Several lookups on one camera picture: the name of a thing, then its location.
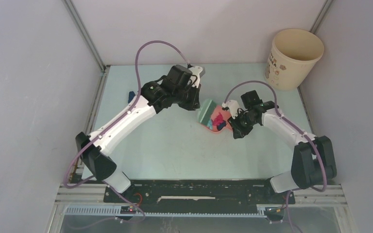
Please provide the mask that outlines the green hand brush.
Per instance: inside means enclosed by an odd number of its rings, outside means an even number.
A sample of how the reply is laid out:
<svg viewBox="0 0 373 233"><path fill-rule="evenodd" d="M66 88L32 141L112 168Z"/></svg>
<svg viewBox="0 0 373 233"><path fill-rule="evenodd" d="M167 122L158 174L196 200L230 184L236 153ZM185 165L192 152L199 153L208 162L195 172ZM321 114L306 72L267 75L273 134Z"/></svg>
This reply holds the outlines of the green hand brush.
<svg viewBox="0 0 373 233"><path fill-rule="evenodd" d="M207 125L211 119L213 112L215 111L217 104L212 99L206 99L201 103L198 109L198 122L202 125Z"/></svg>

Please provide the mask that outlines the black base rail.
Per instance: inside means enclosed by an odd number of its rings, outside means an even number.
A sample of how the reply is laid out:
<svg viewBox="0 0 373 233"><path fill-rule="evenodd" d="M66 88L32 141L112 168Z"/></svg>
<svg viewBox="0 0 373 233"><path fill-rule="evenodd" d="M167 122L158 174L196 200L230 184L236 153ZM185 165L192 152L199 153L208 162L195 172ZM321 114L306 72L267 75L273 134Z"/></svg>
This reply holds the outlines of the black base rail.
<svg viewBox="0 0 373 233"><path fill-rule="evenodd" d="M124 204L127 199L139 204L143 211L175 211L177 213L250 213L257 207L281 207L294 204L286 192L275 193L265 180L133 180L120 196L111 187L104 192L103 202Z"/></svg>

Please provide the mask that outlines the beige plastic bucket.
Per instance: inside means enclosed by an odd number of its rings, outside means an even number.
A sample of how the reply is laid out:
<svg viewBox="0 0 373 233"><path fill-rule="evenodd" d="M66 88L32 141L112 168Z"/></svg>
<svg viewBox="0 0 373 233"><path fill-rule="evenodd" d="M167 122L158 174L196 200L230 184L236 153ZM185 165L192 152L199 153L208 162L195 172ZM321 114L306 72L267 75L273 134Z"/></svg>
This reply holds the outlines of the beige plastic bucket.
<svg viewBox="0 0 373 233"><path fill-rule="evenodd" d="M324 53L323 42L303 29L285 29L273 40L264 75L277 90L293 90L300 86Z"/></svg>

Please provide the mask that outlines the dark blue paper scrap left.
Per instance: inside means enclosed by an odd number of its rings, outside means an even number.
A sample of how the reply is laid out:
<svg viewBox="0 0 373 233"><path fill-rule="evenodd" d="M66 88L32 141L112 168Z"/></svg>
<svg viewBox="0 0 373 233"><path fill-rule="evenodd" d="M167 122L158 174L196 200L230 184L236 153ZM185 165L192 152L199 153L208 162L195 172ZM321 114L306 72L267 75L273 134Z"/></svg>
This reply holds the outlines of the dark blue paper scrap left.
<svg viewBox="0 0 373 233"><path fill-rule="evenodd" d="M135 98L136 94L134 91L130 91L128 93L128 103L131 103L131 101Z"/></svg>

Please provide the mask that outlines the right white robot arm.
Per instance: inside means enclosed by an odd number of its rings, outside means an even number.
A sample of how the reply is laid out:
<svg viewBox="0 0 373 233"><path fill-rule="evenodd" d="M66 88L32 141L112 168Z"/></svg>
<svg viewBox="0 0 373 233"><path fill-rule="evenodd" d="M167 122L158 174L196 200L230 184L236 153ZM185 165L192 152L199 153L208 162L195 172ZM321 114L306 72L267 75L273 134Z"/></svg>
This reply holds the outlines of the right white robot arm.
<svg viewBox="0 0 373 233"><path fill-rule="evenodd" d="M228 122L235 139L245 137L258 124L274 132L293 150L290 170L267 180L268 186L263 189L267 202L277 202L285 191L326 184L336 177L333 145L327 136L318 137L300 129L274 101L264 102L255 90L241 95L241 100L243 108L235 100L222 104L231 114Z"/></svg>

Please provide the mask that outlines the light blue paper scrap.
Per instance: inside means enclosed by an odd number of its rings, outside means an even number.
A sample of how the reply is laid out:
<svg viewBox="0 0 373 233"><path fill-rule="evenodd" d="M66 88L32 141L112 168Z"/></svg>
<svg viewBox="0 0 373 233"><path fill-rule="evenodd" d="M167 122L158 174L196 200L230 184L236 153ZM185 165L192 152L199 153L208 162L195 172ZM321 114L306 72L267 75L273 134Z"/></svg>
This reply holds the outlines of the light blue paper scrap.
<svg viewBox="0 0 373 233"><path fill-rule="evenodd" d="M212 123L212 120L209 120L206 126L207 126L207 128L208 128L209 130L212 131L212 130L213 130L213 123Z"/></svg>

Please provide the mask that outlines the dark blue paper scrap top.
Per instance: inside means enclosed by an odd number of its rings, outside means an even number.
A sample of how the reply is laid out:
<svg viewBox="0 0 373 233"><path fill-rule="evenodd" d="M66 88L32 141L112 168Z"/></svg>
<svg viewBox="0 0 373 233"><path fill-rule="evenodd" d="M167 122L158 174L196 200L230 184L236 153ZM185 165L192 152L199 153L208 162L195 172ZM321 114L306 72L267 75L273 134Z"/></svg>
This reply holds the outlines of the dark blue paper scrap top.
<svg viewBox="0 0 373 233"><path fill-rule="evenodd" d="M219 123L218 125L217 125L217 130L218 131L221 131L223 128L225 128L227 126L227 123L226 123L226 121L222 121L221 123Z"/></svg>

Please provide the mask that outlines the magenta paper scrap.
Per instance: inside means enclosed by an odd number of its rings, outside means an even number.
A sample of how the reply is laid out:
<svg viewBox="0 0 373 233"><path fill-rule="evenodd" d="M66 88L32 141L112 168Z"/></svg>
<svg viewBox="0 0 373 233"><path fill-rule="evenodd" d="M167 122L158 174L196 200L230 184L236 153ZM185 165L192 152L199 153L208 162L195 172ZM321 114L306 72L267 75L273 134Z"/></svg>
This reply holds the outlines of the magenta paper scrap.
<svg viewBox="0 0 373 233"><path fill-rule="evenodd" d="M219 113L213 120L212 120L212 123L213 123L213 126L214 127L217 127L217 125L219 123L221 123L222 121L225 121L224 118L223 118L223 115L221 113Z"/></svg>

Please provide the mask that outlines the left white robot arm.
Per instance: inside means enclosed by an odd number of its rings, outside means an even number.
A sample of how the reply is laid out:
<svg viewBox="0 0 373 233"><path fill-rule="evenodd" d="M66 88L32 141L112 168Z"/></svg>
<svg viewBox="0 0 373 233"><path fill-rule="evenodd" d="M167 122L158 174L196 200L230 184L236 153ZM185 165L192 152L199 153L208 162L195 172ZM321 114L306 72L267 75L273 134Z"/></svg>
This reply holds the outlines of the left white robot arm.
<svg viewBox="0 0 373 233"><path fill-rule="evenodd" d="M110 157L117 145L134 129L163 109L177 104L187 111L200 108L200 80L205 69L200 66L174 65L167 75L145 83L134 99L119 114L89 135L81 132L75 140L79 157L92 173L91 178L102 181L122 202L134 196L130 179L118 169Z"/></svg>

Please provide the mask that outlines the pink dustpan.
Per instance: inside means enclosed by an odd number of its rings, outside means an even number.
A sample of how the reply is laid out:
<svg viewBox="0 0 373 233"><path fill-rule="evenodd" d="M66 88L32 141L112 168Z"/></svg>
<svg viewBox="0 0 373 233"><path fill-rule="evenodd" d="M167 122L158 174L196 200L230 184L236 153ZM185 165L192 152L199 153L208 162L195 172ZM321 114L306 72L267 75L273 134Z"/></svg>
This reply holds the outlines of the pink dustpan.
<svg viewBox="0 0 373 233"><path fill-rule="evenodd" d="M217 105L213 110L207 110L199 123L213 133L220 133L225 129L232 131L228 122L230 117L229 111L223 110L221 105Z"/></svg>

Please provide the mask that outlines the dark blue paper scrap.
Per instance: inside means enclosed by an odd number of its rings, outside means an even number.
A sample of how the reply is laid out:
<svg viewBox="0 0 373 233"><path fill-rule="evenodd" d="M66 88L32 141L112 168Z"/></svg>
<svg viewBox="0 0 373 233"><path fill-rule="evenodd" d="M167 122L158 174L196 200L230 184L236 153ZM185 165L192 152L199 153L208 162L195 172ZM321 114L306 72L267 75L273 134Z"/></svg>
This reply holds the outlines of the dark blue paper scrap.
<svg viewBox="0 0 373 233"><path fill-rule="evenodd" d="M135 98L136 94L134 91L130 91L128 93L128 103L131 103L131 101Z"/></svg>
<svg viewBox="0 0 373 233"><path fill-rule="evenodd" d="M223 128L225 128L227 126L227 123L226 123L226 121L222 121L221 123L219 123L218 125L217 125L217 130L218 131L221 131Z"/></svg>

